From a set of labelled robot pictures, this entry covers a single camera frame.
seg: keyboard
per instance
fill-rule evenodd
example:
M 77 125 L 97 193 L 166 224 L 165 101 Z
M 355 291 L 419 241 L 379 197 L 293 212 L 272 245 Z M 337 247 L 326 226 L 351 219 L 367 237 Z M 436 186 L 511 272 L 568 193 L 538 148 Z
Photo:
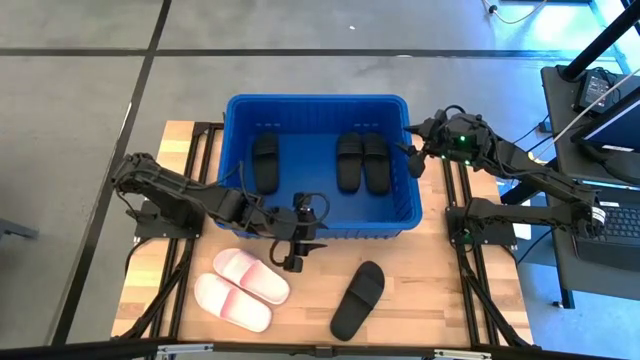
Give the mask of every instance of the keyboard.
M 640 204 L 602 207 L 607 213 L 604 234 L 575 238 L 579 258 L 618 269 L 640 272 Z

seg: white cable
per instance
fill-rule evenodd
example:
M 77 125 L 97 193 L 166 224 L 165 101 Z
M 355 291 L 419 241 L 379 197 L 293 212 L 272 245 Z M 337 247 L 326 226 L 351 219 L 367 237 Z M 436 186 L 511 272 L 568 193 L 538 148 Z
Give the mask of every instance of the white cable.
M 602 94 L 602 96 L 600 96 L 598 98 L 598 100 L 594 101 L 591 103 L 591 105 L 587 106 L 586 109 L 584 109 L 580 114 L 578 114 L 578 116 L 576 116 L 575 119 L 573 119 L 569 125 L 567 125 L 564 129 L 562 129 L 562 131 L 560 131 L 560 133 L 558 134 L 558 136 L 556 136 L 555 138 L 553 138 L 553 141 L 551 142 L 551 144 L 549 144 L 546 148 L 544 148 L 544 150 L 542 150 L 542 152 L 540 154 L 538 154 L 538 156 L 536 156 L 536 158 L 534 160 L 538 160 L 540 159 L 540 156 L 542 156 L 542 154 L 544 154 L 547 150 L 549 150 L 550 147 L 553 146 L 553 144 L 555 144 L 558 140 L 560 140 L 560 138 L 562 137 L 562 135 L 564 135 L 571 126 L 573 126 L 573 124 L 576 123 L 576 121 L 580 120 L 581 117 L 584 116 L 584 114 L 586 114 L 589 110 L 591 110 L 592 107 L 596 106 L 596 104 L 598 104 L 600 102 L 600 100 L 604 99 L 605 97 L 607 97 L 607 95 L 609 95 L 612 91 L 614 91 L 615 89 L 618 88 L 618 86 L 622 85 L 625 81 L 629 80 L 633 75 L 635 75 L 637 72 L 640 71 L 640 68 L 638 68 L 636 71 L 632 72 L 631 74 L 627 75 L 624 79 L 622 79 L 619 83 L 613 85 L 611 87 L 611 89 L 607 90 L 606 93 Z
M 502 18 L 502 16 L 500 16 L 500 14 L 498 14 L 498 10 L 494 10 L 493 13 L 491 13 L 492 15 L 495 15 L 498 17 L 498 19 L 500 19 L 500 21 L 502 21 L 505 24 L 509 24 L 509 25 L 513 25 L 513 24 L 517 24 L 520 21 L 528 18 L 529 16 L 533 15 L 533 13 L 535 13 L 536 11 L 538 11 L 538 9 L 540 9 L 542 7 L 542 5 L 546 4 L 546 2 L 549 0 L 542 0 L 542 2 L 540 4 L 538 4 L 538 6 L 536 6 L 533 10 L 531 10 L 530 13 L 528 13 L 525 17 L 515 20 L 515 21 L 507 21 L 505 19 Z M 484 2 L 488 7 L 491 7 L 491 4 L 489 4 L 489 1 L 487 0 L 482 0 L 482 2 Z

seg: blue plastic bin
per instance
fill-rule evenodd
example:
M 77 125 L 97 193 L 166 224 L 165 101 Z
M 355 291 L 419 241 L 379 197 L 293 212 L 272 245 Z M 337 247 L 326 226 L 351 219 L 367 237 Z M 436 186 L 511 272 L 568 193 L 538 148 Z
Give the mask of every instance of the blue plastic bin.
M 251 148 L 263 132 L 279 134 L 280 184 L 265 196 L 267 206 L 291 208 L 296 192 L 322 192 L 330 200 L 318 238 L 388 238 L 414 228 L 422 218 L 418 183 L 409 176 L 407 157 L 393 144 L 410 143 L 405 101 L 395 95 L 237 95 L 229 101 L 218 179 L 244 161 L 245 185 L 255 191 Z M 340 134 L 376 132 L 389 143 L 391 192 L 367 191 L 364 171 L 355 194 L 340 192 L 336 177 L 336 142 Z M 237 175 L 221 182 L 240 187 Z M 313 199 L 317 216 L 324 202 Z M 248 234 L 236 232 L 238 236 Z

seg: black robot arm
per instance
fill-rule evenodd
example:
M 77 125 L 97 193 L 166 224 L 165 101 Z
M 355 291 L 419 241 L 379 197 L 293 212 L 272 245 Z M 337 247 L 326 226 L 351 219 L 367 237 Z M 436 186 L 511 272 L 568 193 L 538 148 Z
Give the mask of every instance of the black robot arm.
M 259 195 L 215 183 L 198 183 L 161 167 L 151 155 L 144 153 L 126 155 L 113 174 L 112 183 L 119 193 L 145 196 L 160 209 L 164 221 L 179 228 L 201 226 L 206 214 L 231 230 L 289 241 L 292 251 L 282 263 L 276 264 L 288 271 L 300 272 L 302 259 L 299 256 L 324 246 L 298 243 L 313 240 L 316 229 L 324 228 L 308 206 L 311 194 L 296 194 L 293 210 L 264 209 L 264 201 Z M 137 219 L 146 214 L 135 212 L 131 215 Z
M 596 192 L 559 172 L 531 160 L 528 154 L 497 136 L 480 115 L 464 112 L 450 119 L 445 110 L 420 125 L 406 128 L 419 135 L 421 150 L 399 144 L 409 155 L 409 172 L 420 177 L 427 156 L 442 157 L 485 170 L 504 179 L 518 179 L 564 202 L 557 207 L 525 207 L 496 205 L 486 199 L 473 198 L 464 209 L 465 229 L 492 223 L 526 223 L 549 225 L 570 230 L 583 237 L 598 236 L 605 222 L 605 213 L 597 206 Z

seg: slide sandal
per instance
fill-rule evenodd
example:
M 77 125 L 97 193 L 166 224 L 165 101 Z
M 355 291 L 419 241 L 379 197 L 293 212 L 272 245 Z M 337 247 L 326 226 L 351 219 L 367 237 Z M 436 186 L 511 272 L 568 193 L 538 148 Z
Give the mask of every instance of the slide sandal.
M 384 273 L 378 264 L 364 262 L 353 276 L 338 310 L 331 319 L 331 333 L 342 341 L 356 334 L 384 291 Z
M 389 146 L 381 135 L 365 134 L 364 140 L 364 178 L 367 189 L 375 195 L 385 195 L 391 189 L 391 166 Z
M 194 292 L 198 305 L 222 320 L 253 332 L 263 332 L 271 323 L 271 310 L 267 305 L 219 276 L 200 275 Z
M 278 190 L 278 135 L 264 133 L 253 142 L 253 177 L 256 190 L 262 195 Z
M 244 250 L 221 251 L 213 259 L 213 268 L 225 279 L 272 304 L 282 304 L 289 296 L 289 284 Z
M 338 188 L 354 193 L 360 188 L 362 167 L 362 140 L 358 133 L 346 133 L 338 138 Z

